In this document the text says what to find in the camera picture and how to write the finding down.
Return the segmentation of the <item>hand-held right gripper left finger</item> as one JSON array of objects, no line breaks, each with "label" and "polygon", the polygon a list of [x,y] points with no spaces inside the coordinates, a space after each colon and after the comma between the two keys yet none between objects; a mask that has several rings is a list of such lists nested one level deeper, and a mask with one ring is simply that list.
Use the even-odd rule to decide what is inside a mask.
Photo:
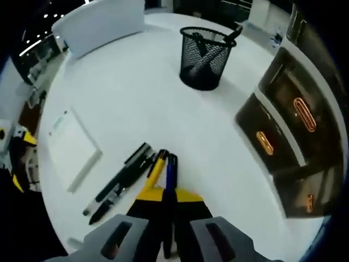
[{"label": "hand-held right gripper left finger", "polygon": [[77,251],[48,261],[156,261],[164,218],[164,189],[144,189],[127,214],[117,214],[84,238]]}]

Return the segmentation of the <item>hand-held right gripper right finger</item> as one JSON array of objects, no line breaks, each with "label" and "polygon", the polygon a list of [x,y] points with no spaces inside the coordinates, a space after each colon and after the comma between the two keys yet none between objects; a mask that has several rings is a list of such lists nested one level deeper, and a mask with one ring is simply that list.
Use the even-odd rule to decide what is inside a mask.
[{"label": "hand-held right gripper right finger", "polygon": [[198,194],[176,189],[174,240],[181,261],[262,261],[252,239],[214,217]]}]

